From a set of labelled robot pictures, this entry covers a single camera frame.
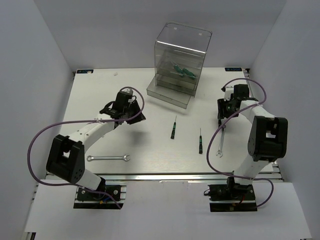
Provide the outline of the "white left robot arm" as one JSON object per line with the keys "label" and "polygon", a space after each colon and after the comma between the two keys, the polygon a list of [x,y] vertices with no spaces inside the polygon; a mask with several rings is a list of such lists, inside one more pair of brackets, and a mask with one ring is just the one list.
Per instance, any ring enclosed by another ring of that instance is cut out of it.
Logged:
{"label": "white left robot arm", "polygon": [[107,103],[96,118],[69,135],[57,135],[50,148],[46,171],[67,181],[69,184],[88,189],[94,199],[105,196],[105,180],[86,169],[85,153],[99,139],[123,123],[129,125],[146,118],[139,106],[136,91],[124,87],[114,101]]}

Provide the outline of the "clear acrylic drawer cabinet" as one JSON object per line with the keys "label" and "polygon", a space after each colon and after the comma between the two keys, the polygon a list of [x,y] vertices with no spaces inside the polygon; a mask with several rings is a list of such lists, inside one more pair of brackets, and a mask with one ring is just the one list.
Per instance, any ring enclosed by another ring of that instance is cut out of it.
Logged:
{"label": "clear acrylic drawer cabinet", "polygon": [[[212,32],[178,22],[167,22],[154,44],[154,77],[147,95],[186,109],[196,96]],[[196,75],[180,77],[170,60]]]}

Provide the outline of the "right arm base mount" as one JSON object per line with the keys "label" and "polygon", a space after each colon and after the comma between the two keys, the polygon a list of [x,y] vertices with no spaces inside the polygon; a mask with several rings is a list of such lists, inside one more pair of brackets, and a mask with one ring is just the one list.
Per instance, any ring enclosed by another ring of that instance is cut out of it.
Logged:
{"label": "right arm base mount", "polygon": [[226,184],[210,184],[203,195],[209,197],[210,211],[257,212],[256,196],[252,185],[240,185],[227,179]]}

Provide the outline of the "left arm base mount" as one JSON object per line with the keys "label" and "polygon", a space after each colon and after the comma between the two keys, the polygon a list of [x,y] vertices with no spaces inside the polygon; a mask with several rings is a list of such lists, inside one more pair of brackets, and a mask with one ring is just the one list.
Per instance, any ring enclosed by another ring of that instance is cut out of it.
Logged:
{"label": "left arm base mount", "polygon": [[107,184],[105,192],[109,194],[120,206],[105,194],[88,192],[83,188],[78,188],[75,194],[74,209],[94,209],[94,210],[120,210],[125,202],[127,186],[123,184]]}

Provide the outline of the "small green black screwdriver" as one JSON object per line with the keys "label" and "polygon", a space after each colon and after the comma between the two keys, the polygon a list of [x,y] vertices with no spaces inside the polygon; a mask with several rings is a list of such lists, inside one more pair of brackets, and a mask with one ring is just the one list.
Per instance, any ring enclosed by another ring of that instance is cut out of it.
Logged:
{"label": "small green black screwdriver", "polygon": [[177,125],[177,115],[175,116],[175,119],[174,119],[174,122],[173,122],[173,126],[172,126],[172,130],[171,130],[171,135],[170,135],[170,139],[171,140],[175,139],[176,125]]}
{"label": "small green black screwdriver", "polygon": [[198,146],[198,153],[201,155],[203,153],[203,138],[202,138],[202,130],[199,129],[199,146]]}

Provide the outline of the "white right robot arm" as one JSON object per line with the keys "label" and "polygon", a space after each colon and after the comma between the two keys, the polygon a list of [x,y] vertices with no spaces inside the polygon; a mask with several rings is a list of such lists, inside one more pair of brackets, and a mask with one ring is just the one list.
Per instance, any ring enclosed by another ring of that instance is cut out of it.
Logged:
{"label": "white right robot arm", "polygon": [[232,172],[234,176],[229,178],[230,184],[225,187],[226,195],[236,200],[264,167],[286,155],[288,120],[265,110],[256,98],[250,97],[246,84],[227,86],[222,91],[224,98],[217,100],[217,118],[224,120],[242,114],[251,123],[247,142],[248,155]]}

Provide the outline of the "large green handle screwdriver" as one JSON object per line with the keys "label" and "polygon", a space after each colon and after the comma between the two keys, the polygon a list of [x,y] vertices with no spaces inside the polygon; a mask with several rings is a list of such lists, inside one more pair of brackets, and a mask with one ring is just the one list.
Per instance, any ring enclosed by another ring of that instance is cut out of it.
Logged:
{"label": "large green handle screwdriver", "polygon": [[178,73],[180,76],[184,75],[183,69],[173,60],[169,61],[172,64],[173,69],[175,70],[176,73]]}
{"label": "large green handle screwdriver", "polygon": [[192,80],[195,80],[195,79],[197,78],[197,76],[196,76],[193,72],[189,71],[189,70],[186,69],[186,68],[183,68],[183,72],[184,72],[184,75],[183,75],[183,76],[180,76],[180,75],[178,74],[181,78],[183,78],[183,77],[185,77],[185,76],[187,76],[188,78],[190,78],[190,79],[192,79]]}

